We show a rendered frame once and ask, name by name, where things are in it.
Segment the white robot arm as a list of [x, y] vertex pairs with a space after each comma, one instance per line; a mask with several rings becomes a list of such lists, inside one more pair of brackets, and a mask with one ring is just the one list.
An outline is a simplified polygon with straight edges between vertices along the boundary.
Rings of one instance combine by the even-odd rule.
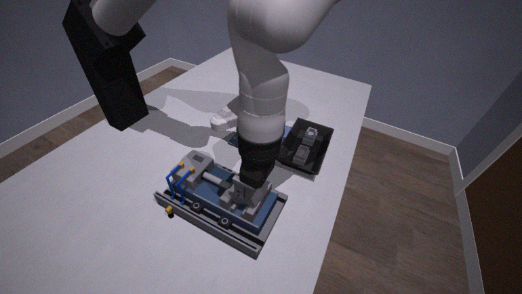
[[[239, 104], [268, 116], [286, 105], [289, 73], [276, 54], [303, 46], [341, 0], [229, 0], [227, 24], [239, 73]], [[92, 0], [96, 24], [127, 34], [156, 0]]]

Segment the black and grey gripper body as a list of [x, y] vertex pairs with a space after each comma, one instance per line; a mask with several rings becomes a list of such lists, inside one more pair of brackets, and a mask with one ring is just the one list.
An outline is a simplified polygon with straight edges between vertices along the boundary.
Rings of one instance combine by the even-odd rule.
[[285, 108], [273, 115], [256, 115], [242, 109], [237, 96], [210, 119], [210, 124], [217, 132], [237, 128], [242, 161], [240, 181], [252, 188], [261, 188], [280, 153], [285, 134]]

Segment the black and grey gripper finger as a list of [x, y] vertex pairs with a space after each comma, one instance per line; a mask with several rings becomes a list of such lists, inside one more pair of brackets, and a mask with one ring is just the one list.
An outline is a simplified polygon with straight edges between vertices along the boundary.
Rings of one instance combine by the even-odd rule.
[[245, 198], [245, 187], [249, 188], [250, 190], [254, 190], [254, 188], [242, 183], [240, 181], [240, 177], [238, 175], [235, 175], [233, 177], [233, 181], [234, 181], [235, 196], [242, 200]]

